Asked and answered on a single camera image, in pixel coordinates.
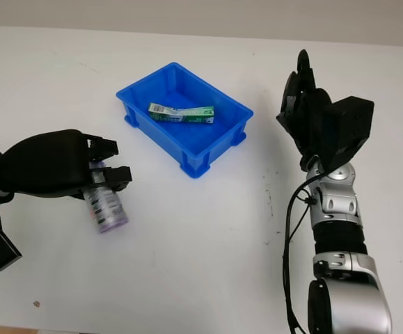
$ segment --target white wall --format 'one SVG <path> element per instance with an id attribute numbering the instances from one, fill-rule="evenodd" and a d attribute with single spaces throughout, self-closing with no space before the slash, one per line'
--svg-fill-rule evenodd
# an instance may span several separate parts
<path id="1" fill-rule="evenodd" d="M 0 25 L 403 46 L 403 1 L 0 0 Z"/>

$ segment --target black cable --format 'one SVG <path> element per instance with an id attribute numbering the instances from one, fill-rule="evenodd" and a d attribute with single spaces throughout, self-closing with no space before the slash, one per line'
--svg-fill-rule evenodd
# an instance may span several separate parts
<path id="1" fill-rule="evenodd" d="M 290 327 L 291 334 L 295 334 L 295 329 L 298 328 L 303 334 L 306 334 L 304 329 L 300 326 L 299 321 L 297 320 L 294 311 L 292 309 L 292 302 L 291 302 L 291 285 L 290 285 L 290 242 L 294 236 L 294 233 L 298 230 L 303 218 L 305 217 L 306 213 L 308 212 L 310 206 L 312 205 L 312 199 L 310 194 L 304 189 L 306 186 L 311 184 L 312 182 L 328 175 L 329 172 L 325 172 L 319 175 L 316 175 L 309 180 L 306 180 L 300 186 L 297 187 L 295 192 L 292 194 L 290 198 L 290 202 L 287 206 L 286 211 L 286 224 L 285 224 L 285 247 L 283 249 L 283 290 L 285 292 L 285 300 L 286 300 L 286 313 L 287 313 L 287 322 Z M 308 197 L 302 199 L 299 197 L 299 193 L 304 191 L 307 193 Z M 292 213 L 292 206 L 294 205 L 294 201 L 296 199 L 300 199 L 307 204 L 307 208 L 305 212 L 302 214 L 299 222 L 297 223 L 294 231 L 290 233 L 291 230 L 291 213 Z"/>

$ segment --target blue plastic bin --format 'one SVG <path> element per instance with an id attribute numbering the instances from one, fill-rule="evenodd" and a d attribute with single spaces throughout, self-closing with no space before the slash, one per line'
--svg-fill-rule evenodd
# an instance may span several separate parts
<path id="1" fill-rule="evenodd" d="M 198 78 L 178 63 L 170 63 L 120 90 L 125 120 L 139 127 L 181 164 L 191 177 L 200 177 L 230 146 L 245 138 L 252 110 Z M 214 106 L 214 123 L 156 122 L 150 118 L 151 102 L 173 108 Z"/>

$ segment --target white table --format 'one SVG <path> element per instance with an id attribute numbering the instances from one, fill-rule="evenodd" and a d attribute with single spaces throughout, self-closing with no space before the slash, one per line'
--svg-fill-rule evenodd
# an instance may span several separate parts
<path id="1" fill-rule="evenodd" d="M 355 189 L 369 254 L 403 333 L 403 48 L 29 28 L 0 28 L 1 150 L 66 128 L 117 140 L 120 155 L 108 162 L 132 167 L 134 181 L 120 193 L 130 223 L 99 235 L 85 203 L 71 198 L 16 195 L 2 205 L 4 230 L 23 258 L 0 273 L 0 325 L 288 333 L 284 219 L 305 174 L 275 115 L 301 48 L 333 100 L 375 101 L 372 138 L 353 160 Z M 115 98 L 171 61 L 255 113 L 247 139 L 197 180 L 130 127 Z M 292 298 L 305 327 L 313 255 L 308 219 L 291 255 Z"/>

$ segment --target plastic bottle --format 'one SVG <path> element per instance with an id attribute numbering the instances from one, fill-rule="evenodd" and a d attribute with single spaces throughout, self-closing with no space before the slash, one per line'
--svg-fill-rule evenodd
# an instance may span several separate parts
<path id="1" fill-rule="evenodd" d="M 90 169 L 103 168 L 104 162 L 90 162 Z M 99 171 L 91 173 L 94 183 L 105 182 L 104 174 Z M 107 186 L 83 191 L 90 215 L 96 222 L 100 233 L 107 232 L 128 222 L 118 194 Z"/>

